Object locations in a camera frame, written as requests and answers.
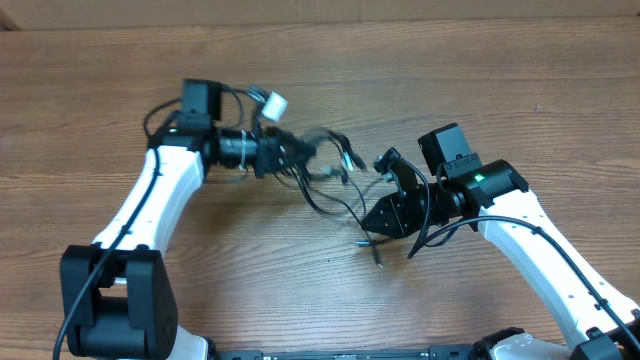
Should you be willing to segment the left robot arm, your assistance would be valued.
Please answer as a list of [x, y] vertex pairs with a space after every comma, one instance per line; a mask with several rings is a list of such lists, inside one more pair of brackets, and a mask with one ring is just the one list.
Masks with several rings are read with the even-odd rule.
[[70, 245], [59, 271], [64, 320], [52, 350], [94, 359], [214, 359], [211, 340], [179, 323], [164, 257], [182, 212], [211, 167], [258, 178], [314, 155], [275, 126], [288, 107], [275, 91], [186, 79], [182, 94], [153, 108], [141, 173], [110, 223], [85, 246]]

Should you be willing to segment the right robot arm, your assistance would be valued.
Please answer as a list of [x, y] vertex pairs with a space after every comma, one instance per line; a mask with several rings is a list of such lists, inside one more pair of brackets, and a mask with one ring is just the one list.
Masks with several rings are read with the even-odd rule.
[[375, 170], [396, 185], [364, 217], [366, 232], [417, 237], [410, 253], [468, 226], [498, 248], [549, 310], [563, 344], [508, 327], [430, 359], [636, 359], [639, 306], [609, 284], [559, 231], [528, 182], [505, 160], [485, 164], [451, 123], [418, 140], [435, 180], [390, 148]]

